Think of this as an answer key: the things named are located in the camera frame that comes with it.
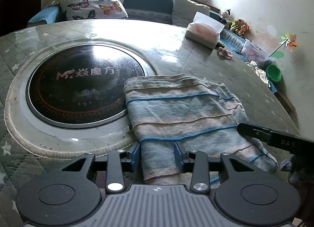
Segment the striped blue knit garment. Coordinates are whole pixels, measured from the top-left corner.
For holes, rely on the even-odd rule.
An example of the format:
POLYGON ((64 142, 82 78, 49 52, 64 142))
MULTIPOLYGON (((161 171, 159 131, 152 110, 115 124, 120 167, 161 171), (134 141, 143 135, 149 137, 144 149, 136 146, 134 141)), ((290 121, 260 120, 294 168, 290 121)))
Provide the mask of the striped blue knit garment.
POLYGON ((262 142, 238 133, 237 126, 248 123, 248 116, 223 83, 188 74, 133 77, 123 91, 132 130, 141 144, 146 184, 190 184, 191 173, 176 166, 175 142, 210 157, 228 152, 276 172, 278 162, 262 142))

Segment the round black induction cooktop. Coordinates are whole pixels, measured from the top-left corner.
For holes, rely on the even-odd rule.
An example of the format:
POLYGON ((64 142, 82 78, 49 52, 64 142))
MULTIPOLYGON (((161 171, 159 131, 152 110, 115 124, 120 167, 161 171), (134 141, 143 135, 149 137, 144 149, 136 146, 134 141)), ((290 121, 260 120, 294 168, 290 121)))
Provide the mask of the round black induction cooktop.
POLYGON ((126 115, 124 84, 144 74, 135 55, 121 47, 69 47, 50 54, 34 69, 27 82, 27 104, 52 126, 93 128, 126 115))

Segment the green plastic bowl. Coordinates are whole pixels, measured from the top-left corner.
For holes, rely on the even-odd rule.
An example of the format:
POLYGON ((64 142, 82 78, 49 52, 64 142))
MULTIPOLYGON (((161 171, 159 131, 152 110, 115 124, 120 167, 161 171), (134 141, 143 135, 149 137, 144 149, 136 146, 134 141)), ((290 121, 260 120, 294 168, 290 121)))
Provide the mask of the green plastic bowl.
POLYGON ((267 66, 266 75, 267 78, 273 83, 279 83, 282 80, 282 73, 280 69, 274 64, 267 66))

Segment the pink small toy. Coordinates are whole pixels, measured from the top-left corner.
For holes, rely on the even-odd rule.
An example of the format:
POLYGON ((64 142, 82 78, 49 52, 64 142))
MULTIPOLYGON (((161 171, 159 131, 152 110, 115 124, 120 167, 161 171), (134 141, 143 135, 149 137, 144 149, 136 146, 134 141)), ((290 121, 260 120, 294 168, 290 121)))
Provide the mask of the pink small toy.
POLYGON ((223 47, 219 47, 217 52, 219 56, 224 57, 226 59, 233 58, 233 53, 227 49, 224 49, 223 47))

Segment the quilted star tablecloth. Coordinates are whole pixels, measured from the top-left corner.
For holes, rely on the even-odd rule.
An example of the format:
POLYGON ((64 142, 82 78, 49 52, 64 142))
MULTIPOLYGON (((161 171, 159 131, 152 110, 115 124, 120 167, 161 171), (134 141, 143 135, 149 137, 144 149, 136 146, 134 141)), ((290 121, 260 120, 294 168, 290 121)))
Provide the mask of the quilted star tablecloth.
POLYGON ((86 152, 96 157, 138 138, 127 89, 161 93, 149 79, 166 79, 190 99, 179 115, 202 131, 185 141, 218 156, 228 151, 273 172, 287 153, 236 132, 240 122, 289 134, 297 128, 281 103, 238 56, 224 60, 169 24, 136 20, 74 20, 1 37, 1 226, 21 226, 17 191, 34 177, 86 152))

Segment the colourful pinwheel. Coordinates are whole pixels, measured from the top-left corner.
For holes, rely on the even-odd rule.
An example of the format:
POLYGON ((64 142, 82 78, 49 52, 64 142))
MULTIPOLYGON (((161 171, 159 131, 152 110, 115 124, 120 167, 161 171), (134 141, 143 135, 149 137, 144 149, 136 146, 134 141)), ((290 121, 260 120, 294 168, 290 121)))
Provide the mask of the colourful pinwheel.
POLYGON ((298 47, 297 35, 286 32, 281 35, 282 41, 278 44, 278 47, 269 55, 269 58, 281 59, 285 56, 284 50, 288 49, 290 52, 294 48, 298 47))

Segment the clear plastic container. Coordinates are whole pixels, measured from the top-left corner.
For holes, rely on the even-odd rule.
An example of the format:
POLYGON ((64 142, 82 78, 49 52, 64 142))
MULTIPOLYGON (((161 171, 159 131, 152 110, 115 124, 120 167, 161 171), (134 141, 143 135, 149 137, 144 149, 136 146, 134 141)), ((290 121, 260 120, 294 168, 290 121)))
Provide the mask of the clear plastic container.
POLYGON ((248 39, 245 39, 241 55, 248 62, 255 61, 256 63, 262 63, 268 60, 268 54, 248 39))

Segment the tissue box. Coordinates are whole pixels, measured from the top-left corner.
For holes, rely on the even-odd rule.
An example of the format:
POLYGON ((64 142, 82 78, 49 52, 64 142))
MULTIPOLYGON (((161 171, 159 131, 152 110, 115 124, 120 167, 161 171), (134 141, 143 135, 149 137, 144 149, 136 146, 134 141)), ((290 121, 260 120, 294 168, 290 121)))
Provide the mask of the tissue box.
POLYGON ((203 13, 196 12, 193 22, 185 32, 185 37, 214 49, 220 40, 220 33, 225 25, 203 13))

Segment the stuffed toys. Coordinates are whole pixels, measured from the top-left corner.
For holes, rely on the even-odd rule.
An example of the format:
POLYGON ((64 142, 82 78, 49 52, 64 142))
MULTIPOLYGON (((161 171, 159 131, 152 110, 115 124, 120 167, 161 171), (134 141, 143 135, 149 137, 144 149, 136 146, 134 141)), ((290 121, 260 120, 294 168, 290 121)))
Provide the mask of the stuffed toys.
POLYGON ((244 35, 249 31, 250 26, 242 19, 230 19, 231 9, 226 9, 221 13, 221 22, 225 28, 232 31, 236 35, 244 38, 244 35))

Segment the white cushion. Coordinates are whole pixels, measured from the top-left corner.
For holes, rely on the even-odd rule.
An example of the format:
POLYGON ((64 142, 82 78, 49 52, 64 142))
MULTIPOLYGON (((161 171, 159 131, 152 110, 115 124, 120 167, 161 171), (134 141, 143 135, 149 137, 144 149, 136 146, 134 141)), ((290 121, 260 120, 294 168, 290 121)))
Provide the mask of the white cushion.
POLYGON ((196 12, 209 16, 210 11, 210 7, 191 0, 173 0, 172 24, 179 27, 187 27, 193 22, 196 12))

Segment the dark green sofa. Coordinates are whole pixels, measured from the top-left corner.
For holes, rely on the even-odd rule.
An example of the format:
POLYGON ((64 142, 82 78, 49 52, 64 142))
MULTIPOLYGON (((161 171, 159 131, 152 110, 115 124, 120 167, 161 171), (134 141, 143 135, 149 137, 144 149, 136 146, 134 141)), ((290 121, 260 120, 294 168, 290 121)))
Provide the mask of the dark green sofa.
MULTIPOLYGON (((145 20, 172 24, 173 0, 120 0, 130 20, 145 20)), ((221 21, 221 16, 212 10, 211 18, 221 21)))

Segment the butterfly print pillow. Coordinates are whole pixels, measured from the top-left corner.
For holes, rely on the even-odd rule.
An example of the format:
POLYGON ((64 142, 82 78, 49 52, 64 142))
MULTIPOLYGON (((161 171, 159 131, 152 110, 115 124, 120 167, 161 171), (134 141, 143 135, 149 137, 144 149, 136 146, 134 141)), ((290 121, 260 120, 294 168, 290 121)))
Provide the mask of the butterfly print pillow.
POLYGON ((68 21, 128 18, 120 0, 60 0, 59 4, 68 21))

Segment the blue cushion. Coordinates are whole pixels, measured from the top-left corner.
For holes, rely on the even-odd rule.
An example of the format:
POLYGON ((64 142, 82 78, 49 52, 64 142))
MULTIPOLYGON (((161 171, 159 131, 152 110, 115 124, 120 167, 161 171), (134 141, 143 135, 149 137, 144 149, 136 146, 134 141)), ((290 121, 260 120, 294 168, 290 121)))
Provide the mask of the blue cushion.
POLYGON ((33 16, 29 21, 29 25, 52 24, 64 21, 64 15, 59 5, 51 5, 42 9, 39 13, 33 16))

